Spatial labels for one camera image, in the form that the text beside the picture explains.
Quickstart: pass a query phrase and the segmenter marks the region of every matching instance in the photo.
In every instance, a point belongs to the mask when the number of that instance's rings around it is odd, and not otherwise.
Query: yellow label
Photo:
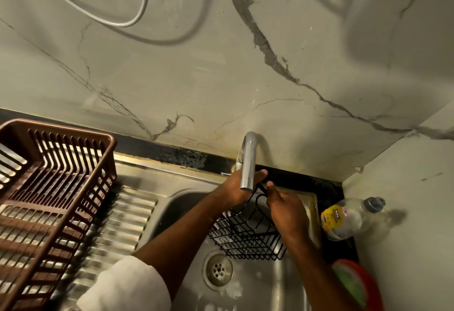
[[[341,206],[333,205],[321,212],[321,224],[325,231],[341,227],[343,223],[344,217],[342,216]]]

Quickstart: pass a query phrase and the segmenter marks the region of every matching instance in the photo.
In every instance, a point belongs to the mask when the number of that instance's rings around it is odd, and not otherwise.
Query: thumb
[[[282,202],[281,195],[277,191],[273,182],[268,181],[266,183],[266,193],[267,193],[266,204],[268,205],[268,207],[270,207],[274,203]]]
[[[254,175],[254,185],[263,181],[267,176],[268,171],[266,170],[257,171]]]

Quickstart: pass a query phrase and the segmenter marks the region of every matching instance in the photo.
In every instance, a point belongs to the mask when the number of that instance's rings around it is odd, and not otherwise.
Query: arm
[[[254,183],[263,181],[266,175],[266,170],[256,172]],[[214,222],[222,212],[251,195],[240,189],[240,181],[241,170],[235,171],[175,224],[133,253],[158,271],[172,300]]]
[[[362,310],[310,240],[309,219],[298,196],[278,192],[273,182],[266,188],[271,216],[298,267],[312,309],[326,311],[335,305],[337,311]]]

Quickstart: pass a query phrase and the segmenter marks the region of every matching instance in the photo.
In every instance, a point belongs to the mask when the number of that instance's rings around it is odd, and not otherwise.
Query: brown plastic basket
[[[51,297],[117,177],[116,144],[31,120],[0,126],[0,311]]]

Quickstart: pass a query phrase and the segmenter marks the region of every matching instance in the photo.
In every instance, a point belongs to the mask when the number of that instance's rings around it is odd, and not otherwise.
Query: dish rack
[[[209,235],[232,258],[275,261],[287,250],[266,205],[266,188],[260,183],[244,205],[222,213]]]
[[[90,130],[0,126],[0,311],[51,297],[117,177],[115,146]]]

